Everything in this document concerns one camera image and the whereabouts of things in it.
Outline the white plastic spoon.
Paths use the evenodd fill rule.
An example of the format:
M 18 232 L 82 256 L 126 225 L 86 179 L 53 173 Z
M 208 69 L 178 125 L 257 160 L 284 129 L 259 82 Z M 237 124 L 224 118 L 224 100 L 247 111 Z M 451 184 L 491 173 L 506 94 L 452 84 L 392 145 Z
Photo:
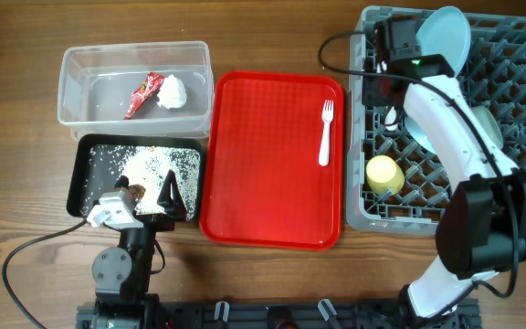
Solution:
M 387 131 L 394 132 L 398 129 L 399 114 L 395 107 L 390 106 L 384 117 L 384 127 Z

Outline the small light blue bowl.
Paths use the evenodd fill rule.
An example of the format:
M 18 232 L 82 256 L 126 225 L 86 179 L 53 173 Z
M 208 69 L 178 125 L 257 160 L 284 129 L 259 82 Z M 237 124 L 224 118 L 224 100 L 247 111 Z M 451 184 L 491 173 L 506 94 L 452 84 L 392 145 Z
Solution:
M 419 127 L 419 125 L 412 118 L 406 117 L 404 125 L 409 135 L 416 142 L 418 142 L 428 152 L 432 154 L 436 153 L 432 144 L 429 142 L 428 138 L 426 137 L 426 134 L 424 133 L 424 131 Z

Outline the light blue plate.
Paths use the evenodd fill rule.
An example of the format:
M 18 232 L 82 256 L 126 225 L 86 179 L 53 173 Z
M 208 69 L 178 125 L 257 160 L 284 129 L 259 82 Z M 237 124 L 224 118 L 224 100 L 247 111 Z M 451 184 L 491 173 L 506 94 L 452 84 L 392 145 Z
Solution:
M 424 56 L 442 55 L 456 77 L 463 69 L 470 50 L 471 30 L 464 14 L 454 6 L 435 11 L 416 33 Z

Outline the white napkin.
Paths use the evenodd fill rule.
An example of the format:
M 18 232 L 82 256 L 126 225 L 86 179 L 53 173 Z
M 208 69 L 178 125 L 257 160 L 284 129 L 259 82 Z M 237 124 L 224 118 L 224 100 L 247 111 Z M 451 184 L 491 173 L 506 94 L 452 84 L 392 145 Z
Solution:
M 165 109 L 182 108 L 187 101 L 184 83 L 174 75 L 169 75 L 163 80 L 157 93 L 157 104 Z

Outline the red ketchup packet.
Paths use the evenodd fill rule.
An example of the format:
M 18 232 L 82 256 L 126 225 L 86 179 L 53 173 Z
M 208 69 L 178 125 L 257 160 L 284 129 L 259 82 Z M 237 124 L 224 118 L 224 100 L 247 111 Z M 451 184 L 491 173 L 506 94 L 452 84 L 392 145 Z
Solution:
M 130 120 L 143 104 L 162 87 L 164 80 L 164 75 L 150 72 L 145 77 L 142 85 L 131 94 L 130 107 L 124 116 L 124 120 Z

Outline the mint green bowl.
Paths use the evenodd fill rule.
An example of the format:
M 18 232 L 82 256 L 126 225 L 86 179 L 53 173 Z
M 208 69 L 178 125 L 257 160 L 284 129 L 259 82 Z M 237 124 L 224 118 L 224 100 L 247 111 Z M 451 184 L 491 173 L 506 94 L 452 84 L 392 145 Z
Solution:
M 485 106 L 473 107 L 471 110 L 490 140 L 494 142 L 499 149 L 502 149 L 504 145 L 502 133 L 490 110 Z

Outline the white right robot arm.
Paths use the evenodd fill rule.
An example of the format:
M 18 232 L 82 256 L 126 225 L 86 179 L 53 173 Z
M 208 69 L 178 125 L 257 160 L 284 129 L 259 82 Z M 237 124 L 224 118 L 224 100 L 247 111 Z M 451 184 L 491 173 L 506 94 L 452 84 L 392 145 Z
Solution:
M 417 122 L 447 172 L 452 197 L 436 232 L 437 257 L 406 285 L 416 325 L 526 261 L 526 172 L 496 148 L 466 104 L 452 68 L 426 56 L 416 23 L 392 17 L 374 29 L 377 73 L 363 91 Z M 342 125 L 321 106 L 343 105 L 325 76 L 230 71 L 216 84 L 199 225 L 213 241 L 326 249 L 341 231 Z

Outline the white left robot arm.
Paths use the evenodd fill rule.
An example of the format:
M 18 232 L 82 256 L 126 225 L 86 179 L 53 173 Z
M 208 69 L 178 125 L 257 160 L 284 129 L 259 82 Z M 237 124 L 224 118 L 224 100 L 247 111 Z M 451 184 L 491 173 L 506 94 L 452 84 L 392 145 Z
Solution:
M 149 294 L 153 254 L 159 250 L 156 234 L 172 231 L 187 212 L 170 171 L 157 205 L 163 213 L 139 215 L 137 202 L 122 176 L 111 190 L 93 203 L 87 216 L 93 227 L 102 225 L 120 233 L 119 244 L 100 252 L 92 265 L 96 300 L 92 309 L 78 310 L 78 328 L 172 328 L 172 320 L 156 294 Z

